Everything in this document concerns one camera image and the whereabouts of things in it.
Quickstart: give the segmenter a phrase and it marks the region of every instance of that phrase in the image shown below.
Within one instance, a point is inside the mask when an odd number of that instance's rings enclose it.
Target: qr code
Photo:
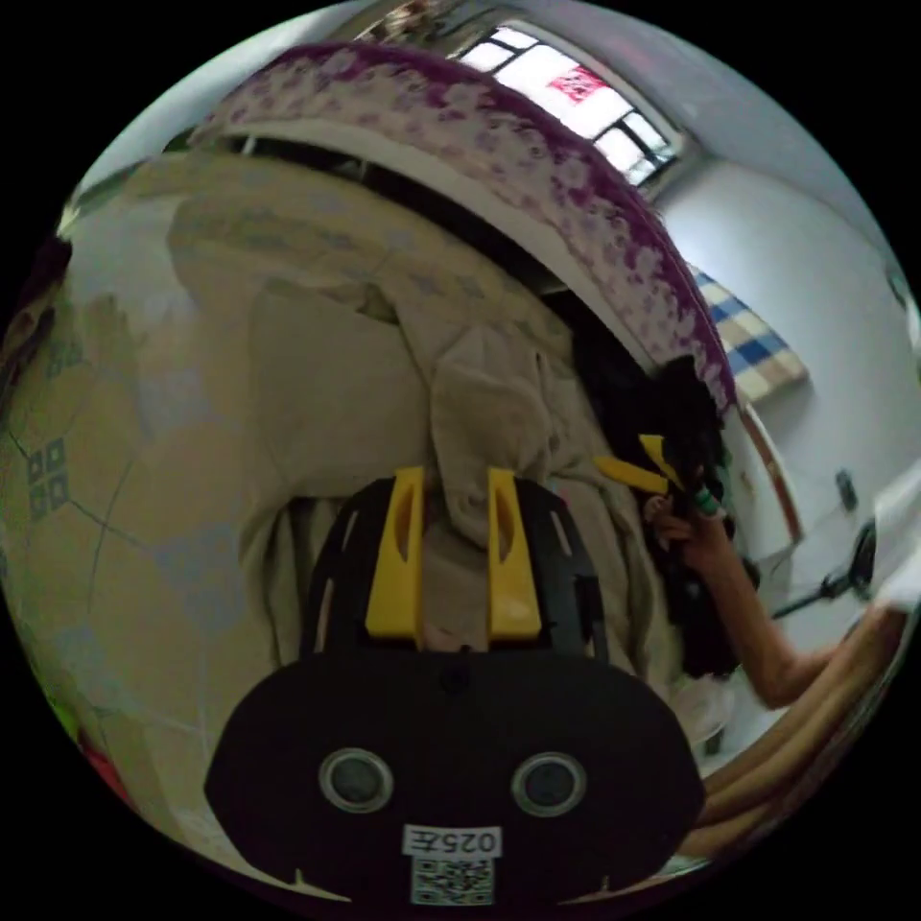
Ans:
[[[413,905],[492,905],[494,861],[413,860]]]

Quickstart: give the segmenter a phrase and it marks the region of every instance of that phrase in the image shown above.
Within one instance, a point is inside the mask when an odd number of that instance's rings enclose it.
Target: yellow plastic bracket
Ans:
[[[535,641],[540,607],[515,475],[489,470],[489,641]]]
[[[615,483],[623,483],[633,489],[642,489],[655,495],[664,496],[669,491],[669,481],[651,470],[634,466],[617,458],[595,458],[595,466]]]
[[[674,467],[665,462],[665,450],[661,435],[640,435],[640,444],[649,455],[649,459],[682,491],[684,484],[679,479]]]
[[[396,471],[365,627],[378,640],[412,640],[422,650],[422,467]]]

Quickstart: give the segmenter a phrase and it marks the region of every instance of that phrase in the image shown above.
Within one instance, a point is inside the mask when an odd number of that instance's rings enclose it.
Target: label sticker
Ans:
[[[403,854],[424,861],[494,861],[502,857],[502,829],[404,825]]]
[[[435,907],[492,905],[495,861],[442,861],[413,857],[410,902]]]

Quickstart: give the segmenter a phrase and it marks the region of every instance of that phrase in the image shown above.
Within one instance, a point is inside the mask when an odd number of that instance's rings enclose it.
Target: wall switch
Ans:
[[[846,470],[839,470],[835,474],[835,485],[838,487],[838,495],[841,497],[841,504],[845,511],[854,511],[860,504],[857,497],[857,489],[854,488],[854,481]]]

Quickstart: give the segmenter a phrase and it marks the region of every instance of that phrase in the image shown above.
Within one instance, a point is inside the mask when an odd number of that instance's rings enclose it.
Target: person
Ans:
[[[796,649],[770,618],[719,517],[679,518],[665,507],[652,522],[659,537],[681,545],[685,564],[709,590],[752,689],[770,710],[798,700],[825,670],[837,644]]]

